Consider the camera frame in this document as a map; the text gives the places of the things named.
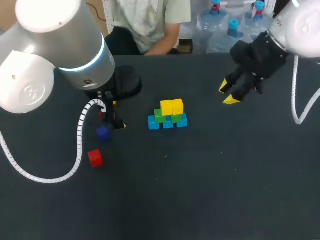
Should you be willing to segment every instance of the green block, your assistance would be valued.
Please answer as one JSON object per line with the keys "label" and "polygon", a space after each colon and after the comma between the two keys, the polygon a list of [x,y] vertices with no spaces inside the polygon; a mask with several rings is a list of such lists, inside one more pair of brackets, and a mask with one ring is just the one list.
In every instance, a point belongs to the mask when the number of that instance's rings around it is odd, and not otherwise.
{"label": "green block", "polygon": [[163,124],[166,122],[166,116],[162,116],[161,109],[155,109],[154,116],[157,124]]}
{"label": "green block", "polygon": [[173,124],[181,123],[182,122],[182,114],[179,115],[171,115],[171,122]]}

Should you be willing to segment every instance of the toy block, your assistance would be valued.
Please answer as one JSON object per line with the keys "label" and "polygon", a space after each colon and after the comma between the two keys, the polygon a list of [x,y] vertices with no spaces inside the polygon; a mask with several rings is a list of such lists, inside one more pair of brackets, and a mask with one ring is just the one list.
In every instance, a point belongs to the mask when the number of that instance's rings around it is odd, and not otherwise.
{"label": "toy block", "polygon": [[173,115],[181,115],[184,113],[184,103],[182,99],[172,100]]}
{"label": "toy block", "polygon": [[100,128],[98,128],[97,130],[95,130],[96,136],[98,137],[98,139],[101,142],[106,142],[110,139],[110,131],[107,127],[102,126]]}
{"label": "toy block", "polygon": [[99,167],[102,164],[104,164],[104,161],[102,159],[102,156],[101,156],[99,149],[88,152],[88,156],[90,159],[91,166],[93,168]]}
{"label": "toy block", "polygon": [[171,100],[166,100],[166,101],[161,101],[161,112],[162,116],[170,116],[173,114],[173,108],[172,108],[172,101]]}
{"label": "toy block", "polygon": [[177,123],[182,122],[182,114],[180,114],[180,115],[172,115],[171,116],[171,121],[172,121],[173,124],[177,124]]}
{"label": "toy block", "polygon": [[173,129],[174,128],[174,124],[171,121],[171,116],[165,117],[165,122],[163,123],[163,128],[164,129]]}
{"label": "toy block", "polygon": [[156,123],[155,116],[148,116],[148,126],[149,130],[157,130],[160,128],[159,123]]}
{"label": "toy block", "polygon": [[187,115],[184,113],[184,114],[182,114],[182,121],[178,122],[176,124],[176,127],[177,128],[185,128],[187,126],[188,126],[188,119],[187,119]]}
{"label": "toy block", "polygon": [[166,122],[166,116],[162,116],[161,109],[155,109],[154,116],[157,124],[163,124]]}

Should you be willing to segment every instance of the yellow block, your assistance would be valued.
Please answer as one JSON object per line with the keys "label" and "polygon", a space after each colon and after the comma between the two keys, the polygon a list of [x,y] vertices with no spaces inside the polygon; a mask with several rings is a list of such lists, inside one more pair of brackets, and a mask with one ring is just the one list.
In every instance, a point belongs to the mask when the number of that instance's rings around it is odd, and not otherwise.
{"label": "yellow block", "polygon": [[230,96],[228,96],[223,103],[227,105],[232,105],[232,104],[240,103],[240,101],[237,99],[234,99],[234,97],[230,94]]}
{"label": "yellow block", "polygon": [[161,105],[162,116],[170,116],[173,114],[173,107],[172,107],[171,100],[161,101],[160,105]]}
{"label": "yellow block", "polygon": [[182,99],[172,100],[171,103],[173,108],[172,115],[181,115],[184,113],[184,103]]}

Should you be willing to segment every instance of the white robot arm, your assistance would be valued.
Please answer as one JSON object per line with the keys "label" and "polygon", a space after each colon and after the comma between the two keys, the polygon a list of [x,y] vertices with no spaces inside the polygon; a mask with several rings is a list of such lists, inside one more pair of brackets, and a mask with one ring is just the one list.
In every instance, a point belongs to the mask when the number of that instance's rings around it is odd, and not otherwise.
{"label": "white robot arm", "polygon": [[287,52],[320,62],[320,1],[292,0],[274,19],[269,34]]}
{"label": "white robot arm", "polygon": [[72,85],[95,90],[115,61],[83,0],[17,0],[18,23],[0,36],[0,107],[22,114],[41,106],[59,68]]}

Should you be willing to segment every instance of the stacked blocks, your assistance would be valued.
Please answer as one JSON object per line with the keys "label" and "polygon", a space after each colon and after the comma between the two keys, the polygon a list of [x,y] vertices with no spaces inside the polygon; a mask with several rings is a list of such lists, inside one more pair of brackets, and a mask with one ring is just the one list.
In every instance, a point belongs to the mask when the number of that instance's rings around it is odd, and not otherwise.
{"label": "stacked blocks", "polygon": [[161,101],[160,106],[161,109],[154,110],[154,116],[148,116],[149,130],[158,130],[160,124],[163,124],[164,129],[172,129],[174,124],[177,128],[188,126],[182,99]]}
{"label": "stacked blocks", "polygon": [[98,128],[96,131],[97,138],[102,142],[106,142],[110,139],[110,131],[105,126]]}

